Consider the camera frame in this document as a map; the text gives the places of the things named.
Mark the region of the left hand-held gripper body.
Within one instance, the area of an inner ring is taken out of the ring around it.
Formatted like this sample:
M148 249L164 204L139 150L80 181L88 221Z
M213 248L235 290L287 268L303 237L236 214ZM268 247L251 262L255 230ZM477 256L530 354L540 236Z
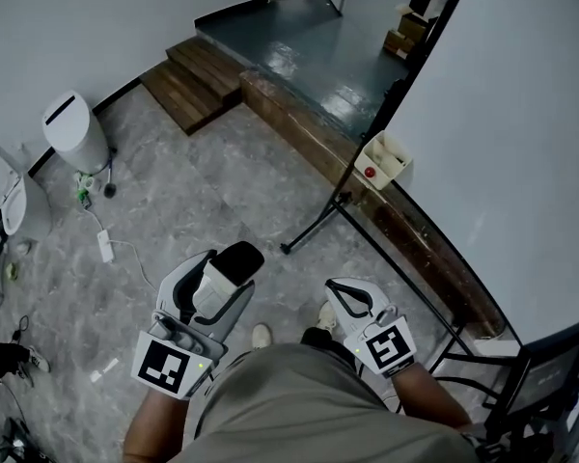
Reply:
M190 398L228 352L218 342L156 310L152 326L139 334L131 376L175 399Z

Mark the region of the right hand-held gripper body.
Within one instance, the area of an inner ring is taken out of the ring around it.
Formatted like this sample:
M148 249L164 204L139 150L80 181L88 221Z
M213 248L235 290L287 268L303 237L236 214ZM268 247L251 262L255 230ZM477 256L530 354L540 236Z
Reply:
M414 363L417 347L395 306L354 320L344 332L345 348L374 374L391 378Z

